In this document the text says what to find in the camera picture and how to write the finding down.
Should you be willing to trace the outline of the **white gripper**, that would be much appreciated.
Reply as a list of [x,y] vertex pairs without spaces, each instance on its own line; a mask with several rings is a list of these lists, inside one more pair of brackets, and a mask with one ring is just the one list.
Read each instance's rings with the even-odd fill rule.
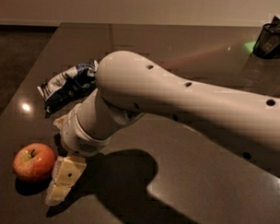
[[47,206],[56,206],[66,199],[87,166],[84,157],[94,156],[105,148],[111,140],[109,137],[100,140],[88,135],[78,119],[79,106],[80,103],[70,113],[56,118],[53,122],[53,125],[60,129],[63,148],[74,155],[59,156],[56,159],[52,179],[47,189],[45,203]]

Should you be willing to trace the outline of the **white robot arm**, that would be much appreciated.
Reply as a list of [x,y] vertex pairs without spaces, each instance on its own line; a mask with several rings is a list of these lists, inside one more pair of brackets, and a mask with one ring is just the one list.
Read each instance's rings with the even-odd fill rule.
[[60,119],[64,158],[55,161],[46,205],[63,202],[85,160],[146,113],[165,116],[280,177],[280,99],[177,77],[138,53],[106,55],[96,90]]

